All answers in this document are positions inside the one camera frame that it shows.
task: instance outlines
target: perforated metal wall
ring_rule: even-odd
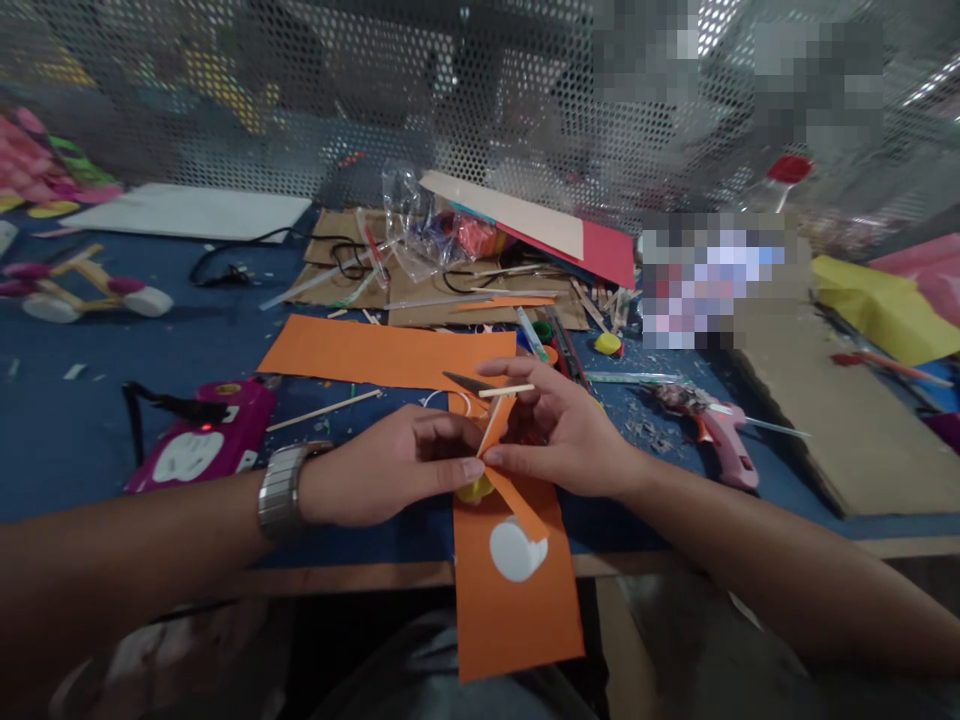
[[[953,0],[616,6],[0,0],[0,88],[134,182],[376,204],[406,158],[636,232],[786,148],[826,235],[955,201]]]

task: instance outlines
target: metal watch band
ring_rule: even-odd
[[[272,542],[281,542],[303,529],[300,513],[300,468],[310,453],[308,443],[280,448],[267,463],[267,473],[260,486],[257,517],[260,530]]]

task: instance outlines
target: plastic bag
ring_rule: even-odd
[[[473,262],[478,250],[491,246],[489,229],[478,225],[482,221],[435,197],[419,178],[409,163],[388,160],[383,166],[386,238],[400,267],[417,283]]]

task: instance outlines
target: blue table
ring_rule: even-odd
[[[5,219],[23,231],[4,263],[43,260],[79,236],[57,240],[29,237],[28,231],[54,227],[8,213]],[[312,218],[302,221],[312,227]],[[90,233],[104,244],[98,258],[114,275],[140,277],[167,293],[176,305],[165,317],[146,319],[123,312],[89,315],[72,325],[54,325],[25,315],[18,303],[0,303],[0,457],[4,460],[0,521],[15,522],[43,513],[95,503],[117,496],[133,473],[134,458],[120,385],[136,380],[158,392],[191,396],[204,383],[250,377],[293,311],[326,311],[280,306],[260,312],[257,305],[289,287],[302,266],[302,246],[238,247],[215,261],[219,271],[230,261],[245,264],[261,284],[247,288],[198,289],[187,273],[204,252],[204,243],[106,233]],[[66,283],[68,289],[89,292]],[[362,315],[351,312],[347,317]],[[644,351],[629,341],[626,357],[612,360],[591,349],[596,331],[574,333],[581,359],[592,370],[678,372],[723,401],[742,405],[748,415],[766,410],[746,390],[723,354]],[[19,372],[7,368],[19,359]],[[86,371],[74,381],[62,379],[74,364]],[[371,389],[358,385],[357,394]],[[672,444],[662,457],[694,472],[716,477],[709,449],[684,437],[690,428],[663,415],[642,391],[597,386],[609,416],[633,443],[649,448],[656,434]],[[287,378],[278,390],[278,420],[345,399],[350,386]],[[329,435],[305,422],[270,436],[267,449],[305,437],[343,443],[370,423],[429,393],[387,389],[380,400],[366,401],[330,416]],[[145,436],[159,435],[171,422],[160,411],[145,409]],[[821,495],[792,467],[789,450],[772,433],[743,433],[744,444],[761,476],[761,497],[826,526],[874,552],[932,554],[956,549],[960,515],[878,517],[841,520]],[[669,550],[648,527],[617,504],[560,493],[564,521],[580,574],[642,572]],[[435,498],[409,508],[378,527],[364,530],[319,528],[299,544],[275,552],[257,568],[237,578],[224,592],[310,592],[446,582],[451,578],[453,528],[449,498]]]

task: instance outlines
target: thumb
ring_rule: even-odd
[[[417,500],[453,492],[483,477],[484,464],[479,458],[456,458],[419,463],[410,471],[408,481]]]
[[[558,470],[557,449],[546,446],[496,445],[487,450],[483,461],[542,480],[551,480]]]

